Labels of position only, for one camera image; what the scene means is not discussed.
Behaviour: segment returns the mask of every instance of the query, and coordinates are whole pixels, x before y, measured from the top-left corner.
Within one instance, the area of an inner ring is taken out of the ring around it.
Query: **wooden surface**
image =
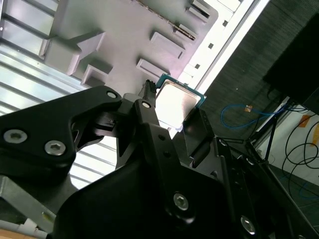
[[[0,229],[0,239],[36,239],[29,236],[25,236],[18,233]]]

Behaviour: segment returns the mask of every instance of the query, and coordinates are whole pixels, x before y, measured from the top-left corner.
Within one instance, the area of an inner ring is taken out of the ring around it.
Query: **gray metal plate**
[[[72,37],[101,29],[106,35],[99,52],[82,60],[74,76],[83,77],[88,63],[97,58],[113,67],[105,84],[121,95],[138,93],[145,80],[157,81],[137,68],[141,58],[178,78],[192,55],[217,20],[218,13],[210,8],[208,23],[186,11],[188,0],[144,0],[144,4],[174,24],[182,24],[197,34],[191,41],[178,36],[165,20],[132,0],[61,0],[51,35]],[[151,42],[155,32],[184,48],[176,58]]]

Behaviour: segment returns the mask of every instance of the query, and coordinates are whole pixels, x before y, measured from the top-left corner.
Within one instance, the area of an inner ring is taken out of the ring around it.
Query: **blue cable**
[[[302,198],[306,198],[306,199],[316,199],[316,198],[319,198],[318,196],[315,196],[315,197],[305,197],[301,194],[301,191],[304,189],[304,187],[306,186],[308,182],[304,183],[303,186],[300,188],[299,190],[299,196],[302,197]]]
[[[282,111],[285,110],[285,108],[283,107],[282,109],[280,109],[279,111],[274,112],[274,113],[264,113],[264,112],[261,112],[261,111],[259,111],[259,110],[251,109],[252,112],[255,112],[255,113],[258,113],[258,114],[264,115],[264,116],[260,117],[259,119],[252,120],[252,121],[250,121],[250,122],[248,122],[247,124],[244,124],[244,125],[240,125],[240,126],[229,126],[229,125],[227,125],[227,124],[224,122],[223,115],[224,115],[224,112],[225,112],[228,108],[230,108],[230,107],[244,107],[244,108],[247,108],[247,106],[244,105],[244,104],[234,104],[234,105],[228,105],[228,106],[226,106],[226,107],[221,111],[221,114],[220,114],[220,121],[222,122],[222,124],[223,124],[226,128],[244,128],[244,127],[247,127],[247,126],[249,126],[249,125],[251,125],[251,124],[257,122],[258,120],[261,120],[261,119],[266,118],[266,117],[268,117],[268,116],[273,116],[273,115],[279,114],[279,113],[281,113]]]

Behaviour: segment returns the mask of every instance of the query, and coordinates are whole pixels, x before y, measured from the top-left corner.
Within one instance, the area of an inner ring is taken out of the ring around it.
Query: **black plastic part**
[[[224,185],[231,227],[237,231],[237,238],[262,238],[243,171],[222,138],[215,137],[213,139],[209,154],[196,169],[202,173],[213,175]],[[254,235],[247,233],[242,227],[240,221],[242,216],[247,217],[254,225]]]
[[[130,163],[72,195],[57,215],[52,238],[238,238],[230,227],[222,185],[183,166],[175,177],[187,185],[184,194],[196,218],[187,227],[172,221],[152,171],[138,157],[142,154],[138,148]]]
[[[148,101],[152,106],[156,106],[156,84],[153,81],[146,80],[139,96]]]
[[[274,200],[276,207],[283,211],[280,217],[285,219],[285,223],[282,223],[286,227],[277,232],[278,236],[281,236],[280,238],[299,238],[299,235],[302,235],[304,238],[319,238],[318,232],[312,227],[276,178],[269,168],[267,161],[255,163],[254,165],[251,165],[244,158],[241,161],[247,169],[247,173],[254,176],[252,180],[258,181],[258,188],[267,192],[269,200]]]
[[[109,97],[108,91],[117,97]],[[86,137],[81,144],[84,146],[102,139],[91,134],[88,123],[92,116],[103,110],[115,111],[120,105],[121,96],[102,86],[0,117],[0,174],[59,182],[68,174],[80,141]],[[9,129],[24,131],[27,140],[19,144],[6,142],[3,134]],[[65,144],[61,156],[45,152],[44,146],[51,140]]]
[[[205,111],[191,112],[183,122],[183,132],[187,154],[193,159],[192,167],[196,168],[208,155],[215,136]]]

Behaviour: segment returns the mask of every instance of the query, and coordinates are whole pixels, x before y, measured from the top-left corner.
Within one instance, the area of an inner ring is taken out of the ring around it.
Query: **black box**
[[[264,80],[319,115],[319,14],[298,34]]]

